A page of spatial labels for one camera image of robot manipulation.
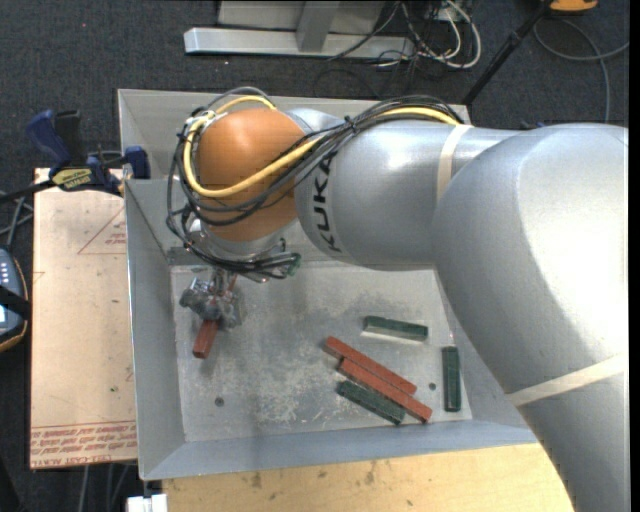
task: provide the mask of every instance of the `electronic device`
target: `electronic device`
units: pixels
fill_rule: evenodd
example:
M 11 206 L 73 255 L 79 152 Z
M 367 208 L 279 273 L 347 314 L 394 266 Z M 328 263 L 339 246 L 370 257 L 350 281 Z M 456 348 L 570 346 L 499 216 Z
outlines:
M 27 330 L 29 303 L 18 262 L 0 248 L 0 352 L 18 343 Z

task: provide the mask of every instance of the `gray robot arm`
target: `gray robot arm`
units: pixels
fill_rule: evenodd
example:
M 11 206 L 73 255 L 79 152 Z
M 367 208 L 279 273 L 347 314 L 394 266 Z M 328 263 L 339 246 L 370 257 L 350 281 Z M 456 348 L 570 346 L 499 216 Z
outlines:
M 300 222 L 329 256 L 435 266 L 579 512 L 630 510 L 627 140 L 596 124 L 398 121 L 296 189 Z

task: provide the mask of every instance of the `cardboard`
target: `cardboard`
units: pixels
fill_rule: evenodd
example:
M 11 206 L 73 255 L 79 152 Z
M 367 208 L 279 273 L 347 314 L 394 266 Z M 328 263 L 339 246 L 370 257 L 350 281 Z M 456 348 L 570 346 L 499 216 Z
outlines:
M 124 201 L 52 188 L 34 205 L 29 466 L 135 459 Z
M 573 512 L 538 443 L 162 481 L 171 512 Z

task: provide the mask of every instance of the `yellow cable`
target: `yellow cable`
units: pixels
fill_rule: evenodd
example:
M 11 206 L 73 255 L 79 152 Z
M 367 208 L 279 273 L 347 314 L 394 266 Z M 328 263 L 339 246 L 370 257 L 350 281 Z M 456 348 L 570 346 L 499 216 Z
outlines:
M 226 110 L 227 108 L 230 108 L 233 105 L 237 105 L 238 103 L 241 103 L 243 101 L 253 101 L 254 99 L 257 99 L 257 101 L 261 101 L 262 103 L 267 104 L 266 100 L 262 101 L 264 100 L 264 98 L 262 98 L 261 96 L 244 96 L 242 98 L 237 98 L 236 100 L 230 101 L 229 103 L 223 105 L 221 108 L 218 109 L 217 113 L 220 113 Z M 434 110 L 426 107 L 401 107 L 401 108 L 389 110 L 388 112 L 383 112 L 382 114 L 379 114 L 376 117 L 387 116 L 392 114 L 418 114 L 418 115 L 428 116 L 428 117 L 437 119 L 443 123 L 450 124 L 450 125 L 460 124 L 458 123 L 458 121 L 449 117 L 447 114 L 444 114 L 443 112 L 440 112 L 438 110 Z M 195 137 L 200 127 L 203 124 L 205 124 L 207 121 L 209 121 L 209 119 L 210 118 L 198 119 L 191 125 L 191 127 L 189 128 L 189 133 L 187 134 L 187 144 L 185 144 L 183 157 L 182 157 L 182 160 L 184 163 L 185 177 L 187 178 L 187 182 L 189 183 L 189 186 L 196 193 L 200 194 L 203 197 L 210 197 L 210 198 L 228 197 L 233 194 L 237 194 L 238 192 L 242 192 L 243 190 L 246 190 L 250 186 L 255 185 L 260 180 L 266 178 L 267 176 L 270 176 L 271 174 L 278 172 L 279 170 L 284 168 L 286 165 L 297 160 L 299 157 L 304 155 L 304 153 L 306 153 L 309 149 L 311 149 L 321 140 L 320 138 L 312 139 L 302 144 L 301 146 L 297 147 L 290 153 L 287 153 L 286 155 L 282 156 L 275 162 L 272 162 L 271 164 L 267 165 L 261 171 L 257 172 L 253 176 L 249 176 L 247 179 L 241 181 L 240 183 L 236 183 L 231 187 L 223 188 L 220 190 L 210 190 L 202 187 L 198 183 L 198 181 L 194 176 L 193 167 L 191 166 L 191 148 L 193 145 L 193 138 Z
M 182 154 L 182 160 L 184 162 L 185 177 L 187 178 L 187 182 L 189 183 L 189 186 L 195 192 L 197 192 L 198 194 L 204 197 L 216 197 L 216 198 L 227 197 L 233 194 L 237 194 L 238 192 L 242 192 L 243 190 L 246 190 L 250 186 L 255 185 L 260 180 L 266 178 L 267 176 L 270 176 L 271 174 L 274 174 L 275 172 L 279 171 L 286 165 L 302 157 L 302 155 L 304 155 L 309 149 L 311 149 L 320 141 L 320 138 L 317 138 L 317 139 L 312 139 L 308 142 L 305 142 L 304 144 L 297 147 L 290 153 L 287 153 L 286 155 L 280 157 L 275 162 L 270 163 L 264 169 L 262 169 L 261 171 L 257 172 L 252 176 L 249 176 L 246 180 L 243 180 L 240 183 L 236 183 L 231 187 L 223 188 L 221 190 L 210 190 L 202 187 L 197 182 L 197 180 L 194 177 L 193 167 L 191 166 L 191 145 L 193 144 L 193 138 L 196 135 L 196 131 L 205 122 L 206 120 L 202 122 L 196 121 L 195 123 L 193 123 L 193 125 L 191 126 L 191 129 L 189 130 L 189 134 L 187 135 L 187 144 L 185 144 L 184 152 Z
M 389 110 L 387 112 L 383 112 L 382 114 L 379 114 L 380 116 L 388 116 L 391 114 L 418 114 L 418 115 L 426 115 L 429 117 L 433 117 L 434 119 L 437 119 L 438 121 L 442 121 L 443 123 L 447 123 L 447 124 L 460 124 L 458 123 L 458 121 L 456 121 L 455 119 L 453 119 L 452 117 L 448 116 L 447 114 L 440 112 L 439 110 L 433 110 L 431 108 L 426 108 L 426 107 L 401 107 L 401 108 L 396 108 L 393 110 Z
M 273 103 L 271 103 L 268 99 L 263 98 L 262 96 L 242 96 L 222 105 L 218 110 L 216 110 L 216 114 L 220 114 L 225 110 L 229 110 L 231 107 L 237 105 L 238 103 L 244 103 L 246 101 L 262 103 L 269 107 L 271 110 L 277 110 L 276 106 Z

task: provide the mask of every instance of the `wire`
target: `wire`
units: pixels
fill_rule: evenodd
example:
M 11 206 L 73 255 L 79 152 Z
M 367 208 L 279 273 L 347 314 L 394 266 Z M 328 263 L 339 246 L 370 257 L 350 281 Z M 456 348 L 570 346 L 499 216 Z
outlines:
M 6 195 L 6 192 L 0 190 L 0 197 L 4 195 Z M 13 244 L 13 239 L 15 237 L 17 228 L 19 226 L 22 226 L 23 224 L 25 224 L 26 222 L 30 221 L 33 218 L 32 214 L 27 214 L 24 217 L 20 218 L 20 213 L 22 212 L 22 209 L 33 212 L 33 206 L 31 206 L 29 203 L 25 201 L 26 201 L 26 197 L 24 196 L 13 200 L 13 202 L 16 203 L 16 206 L 13 211 L 11 222 L 9 226 L 0 229 L 0 235 L 4 235 L 8 233 L 7 240 L 5 242 L 5 245 L 8 249 L 11 249 L 11 245 Z
M 107 512 L 111 512 L 111 488 L 113 487 L 113 471 L 115 464 L 109 464 L 109 471 L 107 472 L 107 492 L 106 492 L 106 508 Z
M 201 110 L 209 110 L 216 103 L 220 103 L 222 100 L 226 100 L 229 96 L 233 96 L 234 94 L 253 94 L 257 96 L 262 96 L 265 99 L 269 99 L 269 97 L 267 96 L 267 93 L 258 89 L 257 87 L 242 86 L 242 87 L 236 87 L 235 89 L 231 89 L 230 91 L 220 94 L 219 96 L 214 98 L 213 101 L 211 101 L 205 108 Z
M 306 179 L 323 159 L 330 160 L 353 137 L 381 123 L 401 119 L 430 119 L 447 124 L 462 123 L 460 117 L 451 107 L 444 103 L 434 102 L 434 98 L 430 96 L 417 95 L 383 100 L 353 119 L 346 117 L 345 122 L 342 124 L 307 133 L 260 172 L 224 190 L 212 191 L 202 187 L 197 182 L 191 162 L 194 148 L 199 143 L 201 130 L 214 119 L 214 116 L 215 113 L 212 111 L 201 111 L 199 116 L 188 120 L 185 130 L 182 134 L 179 134 L 178 144 L 168 176 L 167 227 L 183 242 L 187 251 L 199 257 L 205 263 L 233 273 L 252 273 L 275 279 L 284 279 L 297 266 L 300 255 L 282 252 L 276 255 L 249 256 L 245 259 L 237 260 L 220 258 L 215 256 L 210 249 L 206 251 L 201 249 L 190 238 L 188 234 L 189 220 L 195 217 L 210 226 L 227 226 L 248 218 L 258 210 L 274 206 L 288 192 Z M 218 199 L 242 191 L 257 181 L 274 174 L 276 174 L 275 178 L 262 192 L 239 204 L 230 205 Z M 292 184 L 294 178 L 297 178 L 297 181 Z M 174 181 L 180 183 L 187 200 L 187 204 L 179 209 L 173 207 Z M 218 197 L 209 197 L 208 193 L 211 192 L 216 193 Z M 205 203 L 201 200 L 202 198 L 213 199 L 216 204 Z M 216 219 L 215 215 L 205 215 L 203 212 L 214 214 L 236 212 L 236 215 L 231 218 Z
M 455 119 L 452 119 L 451 116 L 438 112 L 435 109 L 430 109 L 425 107 L 392 109 L 387 112 L 383 112 L 379 115 L 389 116 L 389 115 L 396 115 L 396 114 L 397 115 L 402 115 L 402 114 L 422 115 L 422 116 L 428 116 L 428 117 L 437 119 L 438 121 L 441 121 L 443 123 L 458 124 L 458 122 Z M 193 167 L 191 165 L 191 150 L 193 148 L 194 138 L 196 136 L 196 133 L 198 132 L 199 129 L 202 128 L 202 126 L 204 126 L 211 119 L 212 119 L 211 116 L 205 115 L 204 117 L 196 120 L 191 125 L 186 137 L 186 144 L 184 145 L 183 156 L 182 156 L 183 163 L 184 163 L 185 177 L 187 182 L 189 183 L 189 186 L 196 193 L 198 193 L 203 197 L 208 197 L 208 198 L 229 197 L 234 194 L 237 194 L 238 192 L 242 192 L 247 188 L 255 185 L 256 183 L 259 183 L 260 181 L 264 180 L 265 178 L 271 176 L 272 174 L 282 170 L 284 167 L 291 164 L 292 162 L 295 162 L 296 160 L 300 159 L 307 151 L 311 150 L 315 145 L 317 145 L 320 142 L 320 139 L 311 139 L 303 143 L 299 147 L 295 148 L 291 152 L 287 153 L 286 155 L 278 158 L 275 162 L 272 162 L 261 171 L 258 171 L 257 173 L 241 181 L 240 183 L 236 183 L 235 185 L 232 185 L 230 187 L 226 187 L 220 190 L 211 190 L 201 186 L 197 182 L 195 178 L 195 173 L 193 171 Z
M 118 500 L 118 494 L 120 493 L 120 488 L 124 483 L 124 478 L 127 476 L 127 473 L 129 472 L 129 468 L 131 468 L 131 466 L 129 464 L 126 464 L 124 469 L 122 470 L 122 473 L 120 474 L 120 478 L 118 479 L 116 488 L 113 490 L 113 495 L 111 496 L 111 502 L 109 503 L 109 512 L 113 510 L 113 507 L 116 504 L 116 501 Z
M 585 59 L 582 56 L 574 57 L 572 55 L 566 55 L 564 53 L 558 52 L 557 50 L 555 50 L 555 49 L 551 48 L 550 46 L 548 46 L 544 41 L 542 41 L 542 39 L 540 38 L 540 35 L 538 33 L 538 24 L 537 23 L 533 27 L 533 35 L 535 36 L 535 38 L 538 41 L 538 43 L 540 43 L 540 45 L 545 50 L 551 52 L 553 55 L 556 55 L 557 57 L 560 57 L 560 58 L 566 59 L 566 60 L 571 60 L 571 61 L 583 61 L 583 62 L 595 61 L 595 62 L 598 62 L 600 64 L 600 69 L 602 69 L 602 77 L 603 77 L 604 89 L 605 89 L 605 107 L 604 107 L 604 119 L 603 119 L 603 121 L 604 121 L 604 123 L 608 123 L 609 122 L 609 118 L 610 118 L 610 112 L 611 112 L 611 85 L 610 85 L 610 82 L 609 82 L 609 71 L 607 70 L 607 65 L 605 64 L 604 61 L 605 61 L 605 59 L 607 59 L 609 57 L 613 57 L 614 55 L 618 55 L 619 53 L 625 51 L 629 47 L 629 42 L 625 43 L 624 45 L 622 45 L 620 48 L 617 48 L 616 50 L 613 50 L 611 52 L 607 52 L 605 54 L 602 54 L 602 53 L 600 53 L 600 50 L 598 49 L 596 44 L 593 42 L 593 40 L 589 37 L 589 35 L 584 30 L 582 30 L 580 27 L 578 27 L 576 24 L 571 23 L 570 21 L 567 21 L 567 20 L 564 20 L 564 19 L 559 19 L 557 21 L 561 21 L 565 25 L 570 26 L 571 28 L 576 30 L 580 35 L 582 35 L 582 37 L 587 41 L 587 43 L 589 43 L 589 46 L 591 46 L 591 48 L 593 49 L 593 52 L 594 52 L 595 55 L 590 59 Z
M 340 52 L 337 55 L 329 57 L 327 59 L 327 61 L 337 60 L 337 59 L 341 59 L 343 57 L 346 57 L 347 55 L 355 52 L 358 48 L 360 48 L 362 45 L 364 45 L 371 38 L 373 38 L 374 36 L 378 35 L 389 23 L 391 23 L 391 20 L 393 20 L 393 18 L 395 18 L 396 13 L 398 12 L 398 8 L 400 7 L 401 3 L 402 2 L 395 2 L 394 6 L 393 6 L 393 10 L 391 11 L 391 14 L 386 19 L 386 21 L 382 25 L 380 25 L 380 27 L 378 27 L 377 29 L 372 31 L 369 35 L 367 35 L 364 39 L 359 41 L 357 44 L 353 45 L 351 48 L 348 48 L 347 50 L 345 50 L 343 52 Z
M 247 101 L 262 103 L 263 105 L 269 107 L 271 110 L 276 110 L 276 106 L 263 96 L 243 96 L 241 98 L 231 100 L 229 103 L 225 103 L 222 107 L 216 110 L 216 114 L 220 114 L 225 110 L 229 110 L 231 107 L 234 107 L 238 103 L 245 103 Z
M 454 58 L 455 56 L 457 56 L 461 51 L 461 48 L 462 48 L 462 36 L 460 35 L 460 32 L 459 32 L 455 22 L 451 19 L 451 15 L 449 14 L 448 10 L 445 11 L 445 12 L 446 12 L 447 17 L 449 18 L 450 25 L 454 29 L 454 33 L 456 34 L 456 40 L 457 40 L 456 48 L 451 53 L 444 52 L 442 54 L 437 54 L 429 47 L 429 45 L 427 45 L 425 40 L 416 32 L 413 24 L 411 23 L 411 20 L 410 20 L 410 17 L 409 17 L 409 11 L 408 11 L 406 5 L 403 3 L 402 4 L 402 11 L 404 13 L 405 21 L 407 23 L 407 28 L 408 28 L 409 32 L 411 33 L 411 35 L 413 36 L 414 41 L 415 41 L 415 43 L 417 44 L 417 46 L 419 48 L 418 55 L 420 57 L 424 57 L 424 58 L 428 58 L 428 59 L 431 59 L 431 60 L 435 60 L 437 62 L 440 62 L 441 64 L 444 64 L 446 67 L 449 67 L 449 68 L 452 68 L 452 69 L 468 69 L 468 68 L 471 68 L 471 67 L 475 66 L 478 63 L 478 61 L 480 60 L 480 57 L 482 56 L 482 39 L 480 38 L 480 33 L 478 32 L 478 29 L 475 26 L 475 23 L 473 23 L 471 21 L 471 17 L 466 12 L 464 12 L 458 5 L 456 5 L 451 0 L 447 0 L 446 3 L 447 3 L 447 6 L 455 9 L 458 12 L 458 14 L 460 14 L 460 16 L 471 27 L 471 32 L 473 34 L 474 41 L 475 41 L 475 49 L 476 49 L 476 51 L 475 51 L 475 56 L 469 62 L 465 62 L 465 63 L 451 62 L 451 59 Z
M 91 153 L 87 153 L 87 156 L 105 156 L 105 155 L 115 155 L 118 157 L 122 157 L 122 151 L 117 149 L 103 149 L 100 151 L 92 151 Z
M 11 219 L 11 225 L 9 227 L 9 235 L 7 236 L 7 248 L 11 249 L 11 244 L 13 244 L 13 237 L 16 234 L 16 228 L 18 227 L 18 219 L 20 218 L 20 212 L 22 211 L 22 205 L 26 197 L 21 197 L 18 201 L 18 205 L 15 207 L 13 211 L 13 218 Z
M 84 510 L 85 497 L 87 495 L 87 484 L 89 482 L 89 466 L 84 467 L 84 477 L 82 478 L 82 488 L 80 490 L 80 501 L 78 502 L 78 512 Z
M 566 21 L 566 20 L 559 20 L 559 21 L 564 21 L 567 25 L 572 26 L 576 30 L 580 30 L 577 27 L 577 25 L 574 25 L 573 23 L 571 23 L 569 21 Z M 538 41 L 538 43 L 540 43 L 540 45 L 545 50 L 547 50 L 547 51 L 553 53 L 554 55 L 556 55 L 558 57 L 561 57 L 563 59 L 573 60 L 573 61 L 576 61 L 576 62 L 595 62 L 595 61 L 598 61 L 598 60 L 609 59 L 611 57 L 615 57 L 616 55 L 624 52 L 627 48 L 629 48 L 629 41 L 627 41 L 620 48 L 616 48 L 615 50 L 611 50 L 610 52 L 607 52 L 607 53 L 599 53 L 598 55 L 568 55 L 566 53 L 561 53 L 558 50 L 552 48 L 551 46 L 549 46 L 547 43 L 545 43 L 542 40 L 542 38 L 540 37 L 540 34 L 538 33 L 538 24 L 537 23 L 533 27 L 533 34 L 535 35 L 536 40 Z

